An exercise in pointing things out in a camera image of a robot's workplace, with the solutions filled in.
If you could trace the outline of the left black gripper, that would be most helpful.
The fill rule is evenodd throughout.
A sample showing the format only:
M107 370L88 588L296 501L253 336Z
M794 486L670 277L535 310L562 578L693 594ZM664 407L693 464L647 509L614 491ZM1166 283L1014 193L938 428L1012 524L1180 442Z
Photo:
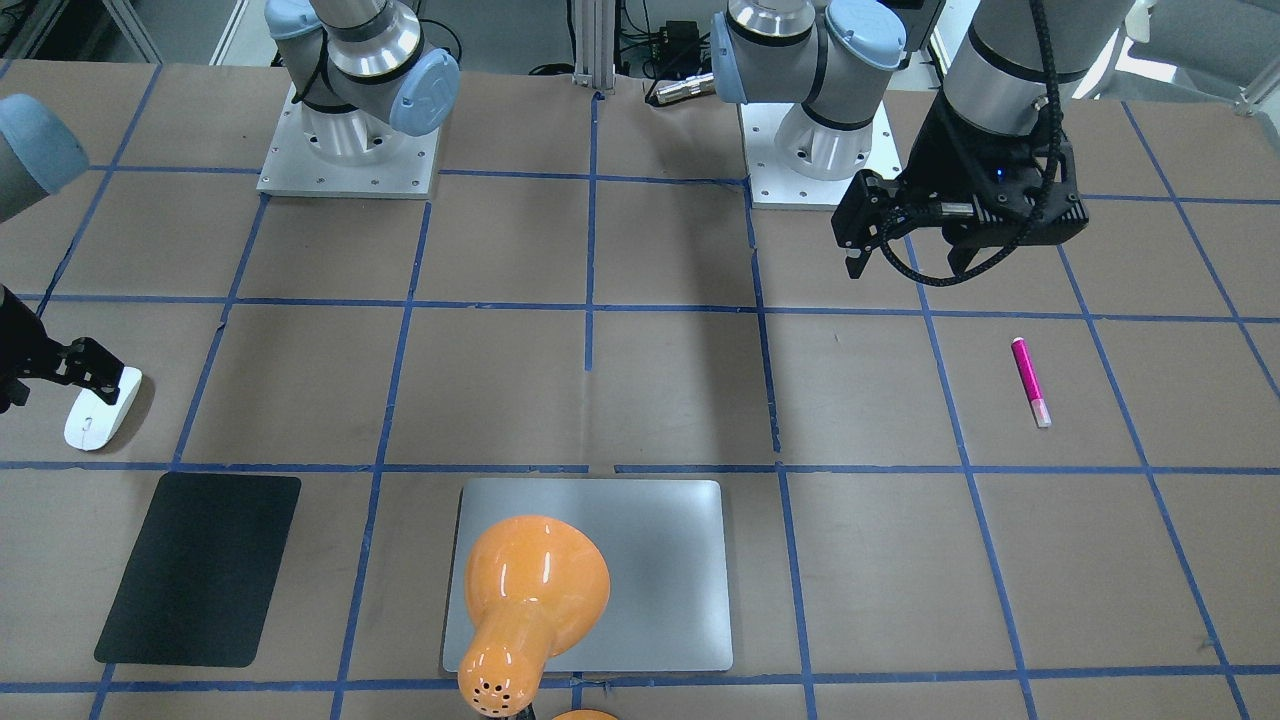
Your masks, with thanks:
M942 224L951 246L948 268L955 279L969 279L997 266L1023 228L1038 199L1051 140L1059 141L1060 177L1050 188L1042 218L1024 246L1064 243L1084 231L1089 215L1076 187L1073 146L1048 106L1038 110L1029 135L995 135L963 119L947 99L937 96L911 146L897 179L874 170L858 170L832 215L835 242L846 251L851 281L861 278L870 255L909 231L909 202L960 202L972 206L968 218ZM980 250L996 254L974 266Z

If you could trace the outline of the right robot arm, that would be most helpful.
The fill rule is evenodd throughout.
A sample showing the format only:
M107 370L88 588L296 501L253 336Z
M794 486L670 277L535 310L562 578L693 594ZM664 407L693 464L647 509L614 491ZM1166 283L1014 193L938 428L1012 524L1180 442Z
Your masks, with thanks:
M273 197L426 199L439 129L460 94L454 54L433 45L402 1L266 1L268 32L291 74L257 191ZM79 140L36 97L3 97L3 223L90 168ZM101 343L51 340L3 287L1 406L24 380L76 386L124 409L125 365Z

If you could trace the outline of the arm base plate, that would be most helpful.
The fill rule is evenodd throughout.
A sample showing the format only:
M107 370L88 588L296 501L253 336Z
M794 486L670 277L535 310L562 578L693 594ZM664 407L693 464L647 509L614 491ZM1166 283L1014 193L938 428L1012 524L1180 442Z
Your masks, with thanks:
M858 172L892 179L902 169L884 105L855 131L818 126L797 104L745 104L739 113L755 208L833 210Z
M282 114L259 173L273 197L428 200L442 132L408 136L361 110L326 114L293 102Z

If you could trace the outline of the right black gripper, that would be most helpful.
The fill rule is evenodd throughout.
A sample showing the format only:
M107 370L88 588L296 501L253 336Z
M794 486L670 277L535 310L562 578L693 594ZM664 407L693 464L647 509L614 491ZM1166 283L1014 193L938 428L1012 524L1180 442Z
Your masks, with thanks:
M77 338L69 345L47 343L44 323L6 286L1 304L1 413L24 406L29 388L23 379L33 377L38 352L38 378L60 386L90 389L106 405L122 396L124 363L93 338Z

